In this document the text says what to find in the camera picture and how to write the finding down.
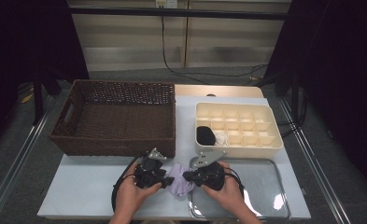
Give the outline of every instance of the hand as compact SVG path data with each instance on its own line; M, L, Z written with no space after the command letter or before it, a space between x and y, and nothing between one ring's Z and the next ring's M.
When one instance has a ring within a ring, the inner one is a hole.
M231 170L229 163L219 161L219 164L224 168L224 172L230 174ZM247 207L245 200L242 197L236 180L226 175L224 178L224 186L221 190L213 190L206 185L201 188L213 199L215 199L224 209L233 213L243 224L261 223L255 214Z
M145 199L157 192L162 184L157 183L150 188L141 189L137 187L134 179L134 171L138 162L134 162L134 164L128 169L127 173L124 176L124 180L122 181L119 190L117 191L116 197L116 212L110 220L111 223L130 223L134 213L139 210L142 206Z

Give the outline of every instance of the wicker texture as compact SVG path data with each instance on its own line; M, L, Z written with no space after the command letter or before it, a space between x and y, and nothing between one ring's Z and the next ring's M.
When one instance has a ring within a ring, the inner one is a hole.
M172 84L76 80L49 138L66 155L173 158L175 120Z

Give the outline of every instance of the purple cloth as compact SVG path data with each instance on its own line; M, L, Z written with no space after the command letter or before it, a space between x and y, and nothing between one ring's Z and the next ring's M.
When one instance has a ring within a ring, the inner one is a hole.
M183 177L183 173L186 171L191 171L191 169L187 166L175 163L171 169L171 172L169 172L169 176L174 177L175 180L168 189L174 196L178 198L186 196L187 193L189 193L195 187L193 182L189 182Z

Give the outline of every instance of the table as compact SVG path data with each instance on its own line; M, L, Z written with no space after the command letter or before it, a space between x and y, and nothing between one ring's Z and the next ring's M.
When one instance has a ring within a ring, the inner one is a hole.
M217 97L204 96L209 93ZM189 164L190 159L197 155L194 150L194 132L186 131L187 128L191 128L187 125L194 122L193 103L207 101L267 105L267 100L262 97L261 90L254 87L176 85L176 157L166 161L163 168L170 170L175 162ZM64 155L38 215L54 219L110 218L113 214L110 205L112 187L131 159ZM286 150L282 148L272 160L278 167L286 192L289 218L310 218ZM134 219L189 220L192 218L189 214L187 198L179 200L169 191L160 190L145 201L134 215Z

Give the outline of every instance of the person's left hand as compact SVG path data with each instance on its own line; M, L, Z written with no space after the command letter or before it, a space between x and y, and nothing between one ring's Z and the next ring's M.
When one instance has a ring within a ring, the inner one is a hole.
M162 183L157 183L147 189L137 187L133 174L138 164L137 161L134 162L124 176L117 191L116 212L109 223L130 223L134 213L139 210L145 199L157 192L162 186Z

